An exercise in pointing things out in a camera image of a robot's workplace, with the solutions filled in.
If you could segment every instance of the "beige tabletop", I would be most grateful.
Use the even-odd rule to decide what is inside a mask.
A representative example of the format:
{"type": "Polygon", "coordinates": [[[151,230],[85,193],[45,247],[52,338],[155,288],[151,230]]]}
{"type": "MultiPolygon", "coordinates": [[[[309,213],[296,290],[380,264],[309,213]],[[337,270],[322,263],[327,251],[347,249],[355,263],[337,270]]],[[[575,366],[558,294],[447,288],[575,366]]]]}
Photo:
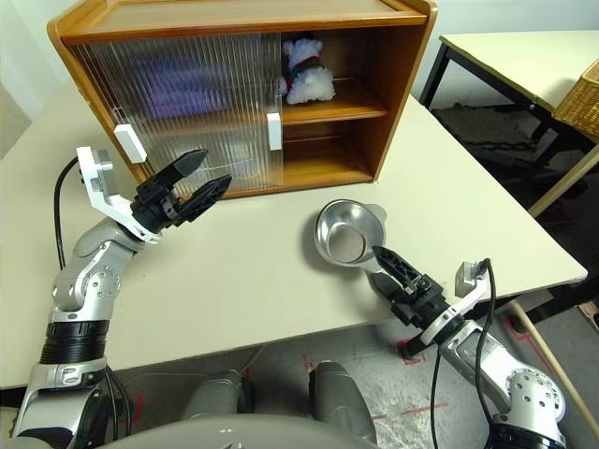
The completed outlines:
{"type": "MultiPolygon", "coordinates": [[[[25,384],[39,358],[58,272],[52,190],[82,145],[111,151],[121,193],[132,197],[132,177],[72,83],[2,161],[2,387],[25,384]]],[[[359,269],[329,266],[315,251],[314,216],[336,198],[385,208],[387,246],[443,285],[450,301],[464,260],[490,257],[501,296],[587,273],[410,97],[380,181],[221,201],[134,257],[110,323],[112,367],[388,318],[388,304],[359,269]]],[[[69,254],[102,218],[77,170],[66,179],[62,213],[69,254]]]]}
{"type": "Polygon", "coordinates": [[[549,112],[599,59],[599,31],[444,35],[441,41],[549,112]]]}

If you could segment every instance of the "white wall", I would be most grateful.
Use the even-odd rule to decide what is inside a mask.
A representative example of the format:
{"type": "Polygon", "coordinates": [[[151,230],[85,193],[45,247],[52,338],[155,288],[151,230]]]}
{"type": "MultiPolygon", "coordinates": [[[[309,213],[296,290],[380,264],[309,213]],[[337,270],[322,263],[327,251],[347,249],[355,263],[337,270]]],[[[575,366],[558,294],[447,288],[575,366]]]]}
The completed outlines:
{"type": "MultiPolygon", "coordinates": [[[[75,1],[0,0],[0,82],[32,119],[68,79],[46,34],[46,23],[75,1]]],[[[413,89],[416,96],[431,70],[441,34],[599,29],[597,0],[437,0],[437,4],[439,15],[413,89]]],[[[502,98],[450,65],[433,105],[451,106],[456,101],[493,104],[502,98]]]]}
{"type": "MultiPolygon", "coordinates": [[[[439,50],[439,35],[599,29],[598,0],[436,0],[436,3],[437,21],[412,89],[416,98],[439,50]]],[[[456,102],[484,106],[508,100],[463,68],[449,63],[432,106],[446,108],[456,102]]]]}

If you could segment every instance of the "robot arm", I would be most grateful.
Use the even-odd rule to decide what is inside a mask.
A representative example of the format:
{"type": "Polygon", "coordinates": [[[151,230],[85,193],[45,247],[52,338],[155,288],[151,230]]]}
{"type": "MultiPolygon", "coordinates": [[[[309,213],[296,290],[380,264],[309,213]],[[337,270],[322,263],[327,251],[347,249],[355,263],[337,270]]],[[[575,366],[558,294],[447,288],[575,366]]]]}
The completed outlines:
{"type": "MultiPolygon", "coordinates": [[[[480,264],[462,265],[456,276],[456,294],[463,300],[452,307],[438,283],[396,253],[382,247],[374,247],[373,252],[387,273],[373,274],[373,286],[391,301],[391,310],[400,320],[423,330],[417,341],[419,347],[437,343],[442,356],[475,384],[476,345],[482,327],[464,320],[462,313],[487,292],[486,269],[480,264]]],[[[519,362],[487,335],[481,378],[483,393],[499,411],[492,417],[490,447],[565,447],[557,425],[565,412],[563,395],[545,373],[519,362]]]]}
{"type": "Polygon", "coordinates": [[[141,184],[131,202],[117,193],[108,153],[78,148],[88,196],[107,218],[79,239],[54,281],[46,341],[32,368],[13,437],[35,438],[55,449],[104,442],[108,397],[98,384],[107,367],[106,335],[121,277],[136,253],[162,238],[163,228],[195,220],[225,193],[228,175],[207,182],[187,201],[172,192],[207,153],[184,154],[141,184]]]}

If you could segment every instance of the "ribbed plastic door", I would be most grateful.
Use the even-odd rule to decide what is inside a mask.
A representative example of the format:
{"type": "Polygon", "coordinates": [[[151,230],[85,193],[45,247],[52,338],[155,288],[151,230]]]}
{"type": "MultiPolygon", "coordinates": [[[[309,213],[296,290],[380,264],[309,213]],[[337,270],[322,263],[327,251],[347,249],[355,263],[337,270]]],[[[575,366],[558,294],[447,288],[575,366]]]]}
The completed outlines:
{"type": "Polygon", "coordinates": [[[133,126],[154,171],[184,152],[210,152],[179,195],[226,173],[229,192],[281,185],[282,152],[270,149],[267,123],[281,112],[279,34],[114,41],[73,52],[115,123],[133,126]]]}

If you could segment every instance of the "plush dog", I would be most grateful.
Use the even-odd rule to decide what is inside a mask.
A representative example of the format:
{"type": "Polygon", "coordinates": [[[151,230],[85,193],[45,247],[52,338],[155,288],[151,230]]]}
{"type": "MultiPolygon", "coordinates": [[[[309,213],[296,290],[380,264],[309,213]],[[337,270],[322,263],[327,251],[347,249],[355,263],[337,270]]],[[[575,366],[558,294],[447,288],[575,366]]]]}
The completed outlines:
{"type": "Polygon", "coordinates": [[[333,76],[318,56],[321,49],[321,41],[306,37],[283,44],[289,60],[289,76],[281,77],[279,85],[281,93],[287,94],[288,104],[325,101],[335,96],[333,76]]]}

